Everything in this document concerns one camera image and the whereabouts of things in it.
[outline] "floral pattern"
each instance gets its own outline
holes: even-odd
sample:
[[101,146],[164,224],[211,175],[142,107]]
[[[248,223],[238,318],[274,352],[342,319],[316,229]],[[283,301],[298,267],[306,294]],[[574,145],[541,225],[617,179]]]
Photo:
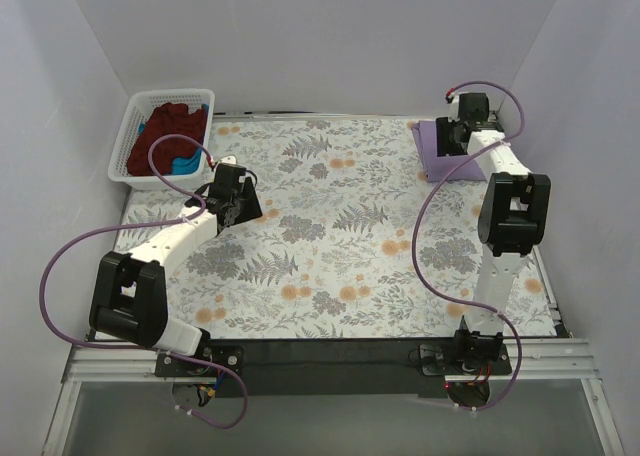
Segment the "floral pattern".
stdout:
[[[224,230],[176,270],[170,314],[220,338],[452,335],[466,308],[427,291],[411,263],[411,233],[432,185],[407,121],[214,124],[209,149],[255,171],[263,216]],[[485,189],[445,184],[419,232],[422,271],[458,298],[473,297]],[[184,199],[134,190],[124,221],[173,218]],[[156,231],[123,231],[116,250]],[[507,308],[523,336],[555,335],[541,280],[527,259]]]

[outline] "red cloth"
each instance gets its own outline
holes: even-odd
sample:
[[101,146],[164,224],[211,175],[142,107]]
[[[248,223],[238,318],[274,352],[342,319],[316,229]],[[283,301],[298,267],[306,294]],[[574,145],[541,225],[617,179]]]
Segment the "red cloth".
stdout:
[[[131,149],[127,171],[132,176],[152,176],[147,155],[158,138],[167,134],[184,134],[202,143],[206,126],[207,110],[204,107],[193,114],[189,114],[189,106],[182,103],[166,103],[157,107]],[[171,174],[171,163],[175,158],[191,158],[197,149],[183,139],[163,141],[153,151],[153,162],[160,174]]]

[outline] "white backdrop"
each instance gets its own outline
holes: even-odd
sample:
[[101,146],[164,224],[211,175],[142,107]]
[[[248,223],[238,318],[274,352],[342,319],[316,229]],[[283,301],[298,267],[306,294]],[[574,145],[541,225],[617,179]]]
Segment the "white backdrop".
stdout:
[[[70,347],[40,318],[40,275],[69,239],[118,221],[124,188],[106,174],[127,96],[74,0],[0,0],[0,81],[0,454],[35,456]],[[51,313],[76,337],[112,244],[54,268]]]
[[555,0],[77,0],[125,90],[216,109],[431,114],[510,84]]
[[[551,177],[551,283],[589,338],[629,455],[640,454],[638,21],[640,0],[558,0],[513,85],[528,125],[514,147]],[[516,127],[512,108],[501,115]]]

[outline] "plastic laundry basket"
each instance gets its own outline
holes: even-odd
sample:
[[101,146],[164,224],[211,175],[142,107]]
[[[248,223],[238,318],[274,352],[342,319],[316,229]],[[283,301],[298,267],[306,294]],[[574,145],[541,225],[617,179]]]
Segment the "plastic laundry basket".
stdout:
[[[144,91],[134,94],[129,101],[124,119],[120,125],[120,131],[116,138],[116,144],[111,154],[108,175],[112,181],[127,183],[135,189],[152,190],[166,189],[162,181],[155,176],[131,176],[127,171],[127,160],[131,154],[131,148],[138,139],[138,127],[146,122],[151,113],[158,106],[165,103],[185,103],[189,105],[189,112],[200,109],[203,104],[209,106],[207,113],[207,126],[204,130],[202,144],[207,147],[209,133],[211,132],[211,119],[213,117],[213,103],[215,96],[208,89],[167,89],[161,91]],[[200,165],[195,173],[165,176],[173,184],[184,189],[195,189],[201,183],[201,174],[206,165],[206,156],[202,153]]]

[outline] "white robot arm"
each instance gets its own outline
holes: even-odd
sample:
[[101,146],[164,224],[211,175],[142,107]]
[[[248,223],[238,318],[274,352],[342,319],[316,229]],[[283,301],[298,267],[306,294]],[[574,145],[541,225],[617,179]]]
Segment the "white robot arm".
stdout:
[[203,214],[187,220],[200,210],[192,198],[178,215],[185,223],[163,229],[127,254],[111,251],[102,258],[89,317],[94,330],[186,356],[202,351],[208,333],[168,315],[166,280],[224,228],[262,216],[253,181],[235,162],[223,159],[213,181],[196,191],[207,203]]
[[[436,120],[438,146],[446,148],[447,154],[475,154],[504,140],[485,93],[448,95],[447,102],[449,117]],[[483,249],[473,301],[504,313],[524,258],[544,235],[551,181],[524,166],[508,143],[475,161],[488,187],[478,217]],[[502,346],[503,326],[498,314],[470,307],[454,336],[454,357],[479,364],[495,361]]]

